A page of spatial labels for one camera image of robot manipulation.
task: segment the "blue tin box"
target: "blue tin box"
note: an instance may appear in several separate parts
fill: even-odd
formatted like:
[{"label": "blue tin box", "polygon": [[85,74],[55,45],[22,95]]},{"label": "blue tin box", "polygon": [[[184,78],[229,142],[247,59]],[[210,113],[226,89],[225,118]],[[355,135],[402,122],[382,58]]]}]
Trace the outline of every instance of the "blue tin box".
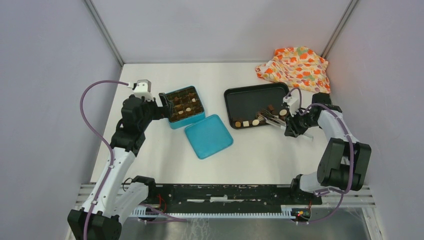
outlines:
[{"label": "blue tin box", "polygon": [[194,124],[205,118],[205,109],[194,86],[188,86],[166,94],[173,103],[172,116],[168,119],[172,129]]}]

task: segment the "metal frame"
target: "metal frame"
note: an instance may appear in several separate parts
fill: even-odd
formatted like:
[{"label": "metal frame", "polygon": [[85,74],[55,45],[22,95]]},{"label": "metal frame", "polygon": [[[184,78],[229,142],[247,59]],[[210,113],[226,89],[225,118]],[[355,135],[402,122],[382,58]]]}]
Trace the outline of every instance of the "metal frame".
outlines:
[{"label": "metal frame", "polygon": [[[79,189],[79,194],[75,203],[76,210],[79,210],[82,206],[82,204],[87,200],[90,193],[92,192],[93,188],[95,186],[95,183],[91,184],[82,184]],[[122,194],[124,194],[123,189],[119,189],[116,197],[120,197]],[[312,209],[330,209],[334,208],[339,200],[340,195],[336,192],[329,193],[322,198],[322,204],[313,204]],[[152,207],[158,207],[157,204],[152,204]],[[182,217],[182,218],[262,218],[262,219],[287,219],[289,218],[287,216],[287,212],[291,212],[292,209],[301,209],[301,208],[307,208],[307,205],[281,205],[281,214],[262,214],[258,213],[257,215],[252,214],[252,216],[249,216],[248,214],[183,214],[183,213],[169,213],[172,216],[175,217]],[[383,235],[381,228],[378,223],[377,213],[376,213],[376,204],[374,202],[374,198],[372,195],[372,191],[370,190],[370,187],[367,185],[364,185],[361,190],[359,191],[350,191],[348,194],[345,194],[342,204],[340,205],[340,208],[342,209],[349,209],[349,208],[360,208],[362,209],[366,227],[368,229],[369,235],[371,237],[371,240],[383,240]],[[137,207],[130,217],[149,217],[148,214],[143,212],[144,208]],[[72,238],[72,232],[68,231],[68,234],[66,235],[66,239],[70,240]]]},{"label": "metal frame", "polygon": [[115,45],[114,41],[112,40],[111,35],[109,34],[108,29],[106,28],[105,24],[103,23],[102,18],[100,18],[99,12],[97,11],[96,7],[94,6],[94,3],[92,0],[82,0],[85,3],[85,6],[87,7],[88,12],[93,17],[93,20],[95,24],[97,25],[98,29],[100,30],[101,35],[106,40],[107,45],[112,50],[113,55],[116,58],[116,61],[119,63],[121,67],[124,66],[125,62],[122,59],[121,54],[118,51],[117,46]]},{"label": "metal frame", "polygon": [[336,42],[337,38],[340,35],[340,32],[343,30],[343,28],[346,25],[346,22],[348,21],[349,17],[351,16],[352,12],[354,11],[355,7],[357,6],[358,2],[360,0],[351,0],[349,2],[349,5],[347,5],[346,10],[344,11],[343,15],[341,16],[340,21],[338,22],[337,26],[335,27],[334,32],[332,33],[330,39],[328,40],[327,45],[325,46],[324,50],[322,51],[321,57],[326,59],[329,56],[329,52],[334,46],[334,43]]},{"label": "metal frame", "polygon": [[[121,67],[123,67],[125,62],[124,62],[117,46],[115,45],[108,29],[106,28],[102,18],[100,17],[99,12],[97,11],[96,6],[94,5],[93,1],[92,0],[82,0],[82,1],[85,3],[85,6],[87,7],[88,12],[93,17],[94,22],[96,23],[101,34],[103,35],[104,39],[106,40],[107,45],[112,50],[112,52],[113,52],[116,60],[118,61],[119,65]],[[349,2],[346,10],[344,11],[343,15],[341,16],[340,21],[338,22],[336,28],[334,29],[334,32],[332,33],[330,39],[328,40],[328,43],[324,47],[324,50],[322,51],[321,57],[323,57],[325,59],[328,57],[330,50],[332,49],[334,43],[336,42],[337,38],[340,35],[340,32],[345,27],[346,22],[348,21],[349,17],[351,16],[353,10],[355,9],[355,7],[357,6],[359,1],[360,0],[351,0]]]}]

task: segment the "cable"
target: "cable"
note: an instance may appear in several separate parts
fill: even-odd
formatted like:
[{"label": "cable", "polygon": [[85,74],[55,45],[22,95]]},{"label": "cable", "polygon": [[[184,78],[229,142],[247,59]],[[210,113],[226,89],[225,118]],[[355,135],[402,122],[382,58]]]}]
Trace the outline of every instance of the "cable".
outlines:
[{"label": "cable", "polygon": [[330,108],[328,108],[326,105],[321,104],[321,103],[312,103],[311,105],[309,105],[302,113],[299,113],[301,116],[305,115],[307,113],[307,111],[309,109],[311,109],[313,106],[318,106],[321,107],[325,110],[327,110],[327,112],[329,112],[337,121],[338,124],[340,125],[341,129],[343,130],[343,133],[346,136],[347,141],[349,142],[349,179],[347,181],[347,187],[345,191],[341,191],[338,190],[334,187],[329,187],[329,190],[332,190],[334,192],[337,192],[339,194],[347,194],[352,187],[352,181],[353,181],[353,176],[354,176],[354,143],[352,142],[351,136],[349,134],[348,128],[345,126],[345,124],[343,123],[343,121],[337,116],[337,114],[332,111]]},{"label": "cable", "polygon": [[162,198],[162,196],[160,194],[157,195],[159,197],[159,208],[162,205],[162,202],[164,203],[165,207],[163,208],[163,213],[167,210],[167,202],[165,201],[165,199]]},{"label": "cable", "polygon": [[[106,139],[99,133],[97,132],[94,127],[89,123],[89,121],[86,118],[86,114],[84,113],[84,108],[83,108],[83,103],[84,103],[84,98],[86,97],[87,92],[94,86],[99,85],[99,84],[103,84],[103,83],[113,83],[113,84],[122,84],[122,85],[126,85],[128,86],[128,83],[126,82],[122,82],[122,81],[112,81],[112,80],[103,80],[103,81],[97,81],[93,84],[91,84],[90,86],[88,86],[84,92],[81,95],[81,99],[79,100],[79,111],[81,112],[81,116],[82,119],[84,120],[84,123],[87,125],[87,127],[98,137],[100,138],[100,140],[106,144],[107,148],[109,149],[110,152],[110,166],[114,164],[114,160],[115,160],[115,156],[114,156],[114,151],[112,149],[112,147],[109,145],[108,141],[106,141]],[[103,185],[106,182],[106,179],[109,176],[109,173],[111,172],[111,168],[108,167],[106,174],[104,175],[103,179],[100,182],[100,185],[98,186],[97,191],[94,194],[94,198],[93,201],[97,201],[99,194],[103,188]],[[90,221],[90,216],[92,214],[92,211],[94,209],[94,204],[93,202],[91,202],[90,208],[87,212],[87,217],[85,218],[85,222],[84,222],[84,229],[83,229],[83,234],[82,234],[82,238],[83,240],[87,240],[87,231],[88,231],[88,226],[89,226],[89,221]]]},{"label": "cable", "polygon": [[164,212],[161,212],[161,211],[157,210],[156,208],[154,208],[154,207],[152,207],[150,205],[147,205],[147,204],[144,204],[144,203],[140,203],[139,206],[146,207],[146,208],[150,209],[154,213],[157,213],[157,214],[160,214],[160,215],[163,215],[163,216],[165,216],[167,218],[172,219],[172,220],[166,220],[166,221],[150,221],[150,222],[147,222],[148,224],[153,224],[153,223],[161,224],[161,223],[170,223],[170,222],[187,222],[187,219],[182,219],[182,218],[178,218],[178,217],[174,217],[174,216],[168,215],[168,214],[166,214]]},{"label": "cable", "polygon": [[131,179],[131,181],[133,180],[131,177],[129,177],[129,178],[125,179],[125,181],[123,181],[123,183],[122,183],[122,190],[123,190],[124,192],[126,192],[126,191],[127,191],[127,190],[125,190],[124,185],[125,185],[125,183],[126,183],[128,180],[130,180],[130,179]]},{"label": "cable", "polygon": [[309,218],[306,218],[306,217],[304,217],[302,215],[299,215],[298,217],[301,217],[301,218],[305,219],[306,221],[309,221]]},{"label": "cable", "polygon": [[[288,92],[288,94],[287,95],[289,95],[291,92],[293,92],[294,91],[294,89],[298,89],[299,90],[299,102],[301,103],[301,98],[302,98],[302,92],[301,92],[301,89],[300,88],[298,88],[298,87],[295,87],[295,88],[293,88],[292,90],[290,90],[289,92]],[[353,176],[354,176],[354,144],[353,144],[353,142],[352,142],[352,139],[351,139],[351,136],[350,136],[350,134],[349,134],[349,131],[348,131],[348,128],[345,126],[345,124],[343,123],[343,121],[337,116],[337,114],[336,113],[334,113],[331,109],[329,109],[326,105],[324,105],[324,104],[321,104],[321,103],[312,103],[312,104],[310,104],[303,112],[301,112],[301,111],[299,111],[299,114],[301,115],[301,116],[304,116],[307,112],[308,112],[308,110],[309,109],[311,109],[313,106],[318,106],[318,107],[321,107],[321,108],[323,108],[323,109],[325,109],[326,111],[328,111],[337,121],[338,121],[338,123],[340,124],[340,126],[341,126],[341,129],[343,130],[343,132],[344,132],[344,134],[345,134],[345,136],[346,136],[346,139],[347,139],[347,141],[349,142],[349,151],[350,151],[350,156],[349,156],[349,163],[350,163],[350,165],[349,165],[349,179],[348,179],[348,181],[347,181],[347,187],[346,187],[346,190],[345,191],[341,191],[341,190],[338,190],[338,189],[336,189],[336,188],[334,188],[334,187],[329,187],[328,188],[328,190],[332,190],[332,191],[334,191],[334,192],[337,192],[337,193],[340,193],[340,201],[338,202],[338,204],[335,206],[335,208],[333,209],[333,211],[330,213],[330,214],[328,214],[327,216],[325,216],[325,217],[323,217],[323,218],[320,218],[320,219],[317,219],[317,220],[313,220],[313,221],[308,221],[307,223],[305,223],[305,224],[312,224],[312,223],[317,223],[317,222],[321,222],[321,221],[323,221],[323,220],[326,220],[326,219],[328,219],[328,218],[330,218],[331,216],[333,216],[335,213],[336,213],[336,211],[337,211],[337,209],[339,209],[339,207],[340,207],[340,205],[342,204],[342,201],[343,201],[343,197],[344,197],[344,195],[345,194],[347,194],[350,190],[351,190],[351,188],[352,188],[352,181],[353,181]],[[324,195],[326,195],[326,194],[328,194],[328,193],[330,193],[330,191],[326,191],[326,189],[320,189],[320,190],[318,190],[317,192],[320,192],[319,194],[317,194],[317,195],[319,195],[319,196],[324,196]]]},{"label": "cable", "polygon": [[309,205],[307,206],[307,209],[306,210],[311,211],[311,207],[312,207],[312,199],[309,200]]},{"label": "cable", "polygon": [[[295,88],[291,89],[286,94],[285,98],[291,92],[293,92],[295,89],[299,90],[299,102],[301,103],[301,101],[302,101],[301,100],[302,99],[302,91],[298,87],[295,87]],[[334,113],[333,110],[331,110],[326,105],[321,104],[321,103],[312,103],[303,112],[300,112],[299,111],[299,114],[301,116],[304,116],[308,112],[308,110],[311,109],[313,106],[318,106],[318,107],[321,107],[321,108],[325,109],[326,111],[328,111],[338,121],[338,124],[340,125],[341,129],[343,130],[343,133],[346,135],[347,141],[349,142],[349,151],[350,151],[350,156],[349,156],[349,163],[350,163],[350,165],[349,165],[349,179],[347,181],[346,190],[345,191],[342,191],[342,190],[336,189],[334,187],[329,187],[329,188],[324,188],[324,189],[317,190],[316,191],[316,192],[318,192],[317,195],[318,196],[324,196],[324,195],[330,193],[329,190],[334,191],[334,192],[339,193],[339,194],[347,194],[351,190],[353,176],[354,176],[354,144],[352,142],[352,139],[351,139],[351,136],[349,134],[348,128],[345,126],[345,124],[343,123],[343,121],[337,116],[337,114]]]},{"label": "cable", "polygon": [[302,92],[301,89],[298,87],[294,87],[292,88],[290,91],[288,91],[288,93],[284,96],[284,98],[287,98],[294,90],[299,90],[299,112],[300,112],[300,108],[302,107]]}]

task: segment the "black tray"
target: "black tray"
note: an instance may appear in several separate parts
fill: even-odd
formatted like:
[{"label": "black tray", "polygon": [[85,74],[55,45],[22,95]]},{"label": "black tray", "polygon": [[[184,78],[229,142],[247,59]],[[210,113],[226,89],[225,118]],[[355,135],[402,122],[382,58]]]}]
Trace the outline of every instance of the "black tray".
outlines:
[{"label": "black tray", "polygon": [[256,119],[256,113],[261,109],[266,109],[268,105],[272,105],[278,112],[283,109],[283,98],[289,92],[289,88],[282,82],[244,86],[230,88],[224,92],[226,112],[228,121],[233,129],[247,129],[263,126],[259,124],[248,127],[236,127],[237,120],[253,121]]}]

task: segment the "cable tie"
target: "cable tie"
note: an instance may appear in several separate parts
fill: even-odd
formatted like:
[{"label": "cable tie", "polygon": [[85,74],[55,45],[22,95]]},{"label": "cable tie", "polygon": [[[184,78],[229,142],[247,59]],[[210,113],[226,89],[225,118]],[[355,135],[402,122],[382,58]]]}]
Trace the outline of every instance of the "cable tie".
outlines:
[{"label": "cable tie", "polygon": [[348,138],[348,136],[350,137],[351,140],[354,138],[354,136],[350,133],[344,135],[345,138]]}]

